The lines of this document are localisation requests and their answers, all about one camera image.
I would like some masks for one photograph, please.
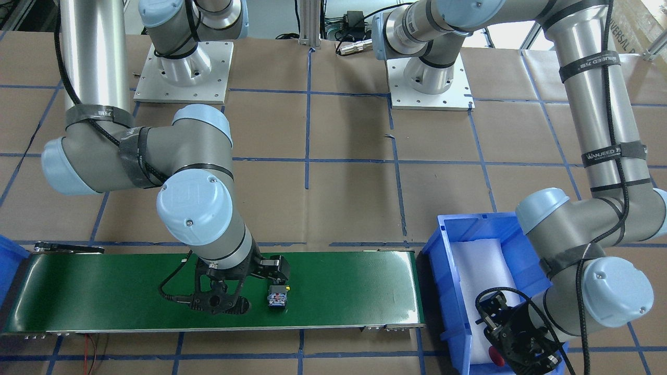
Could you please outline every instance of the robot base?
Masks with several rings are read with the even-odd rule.
[[[225,104],[227,80],[234,44],[230,41],[201,42],[199,48],[211,58],[211,73],[205,81],[194,86],[178,87],[162,78],[158,58],[151,45],[134,100],[148,103],[205,103]]]
[[[468,76],[461,56],[454,63],[454,79],[450,88],[439,95],[420,93],[413,89],[403,75],[410,58],[387,61],[387,76],[392,94],[392,108],[467,111],[475,108]]]

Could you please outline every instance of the blue container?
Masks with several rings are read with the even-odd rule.
[[[516,288],[529,296],[551,286],[551,282],[540,269],[540,259],[521,231],[514,212],[440,215],[438,225],[440,228],[428,240],[423,253],[431,260],[438,287],[445,325],[445,332],[440,335],[440,339],[448,343],[452,365],[461,375],[514,374],[509,366],[470,364],[472,333],[461,293],[461,279],[454,264],[450,243],[498,239]],[[563,374],[564,367],[564,363],[561,363],[552,374]]]
[[[30,253],[16,242],[0,235],[0,306],[5,301],[19,263]]]

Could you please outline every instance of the green surface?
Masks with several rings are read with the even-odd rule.
[[[291,264],[287,308],[267,307],[268,282],[249,277],[244,315],[190,310],[157,285],[183,254],[34,255],[5,333],[250,330],[420,326],[414,254],[401,251],[283,254]],[[165,287],[190,294],[194,257]]]

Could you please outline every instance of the red object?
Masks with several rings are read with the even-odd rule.
[[[505,366],[505,358],[500,355],[500,352],[495,346],[489,346],[489,357],[491,357],[491,361],[493,361],[496,366]]]

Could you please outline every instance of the velcro strap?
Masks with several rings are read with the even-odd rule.
[[[65,130],[70,125],[87,119],[110,121],[128,129],[132,127],[134,122],[134,118],[128,111],[118,107],[98,104],[77,104],[65,112]]]
[[[605,161],[620,159],[621,157],[634,157],[646,160],[648,150],[646,145],[640,141],[619,143],[605,148],[596,149],[582,155],[584,167],[590,167]]]
[[[607,256],[598,243],[585,244],[567,249],[551,258],[540,259],[540,267],[551,280],[558,272],[565,270],[582,259],[596,259]]]
[[[133,127],[128,129],[120,139],[118,152],[125,174],[137,188],[154,188],[159,186],[151,181],[150,175],[144,168],[143,154],[146,150],[146,134],[148,127]]]
[[[561,67],[558,71],[560,73],[560,81],[565,83],[569,78],[572,78],[579,73],[605,65],[621,65],[618,53],[615,51],[602,51],[573,61],[564,67]]]

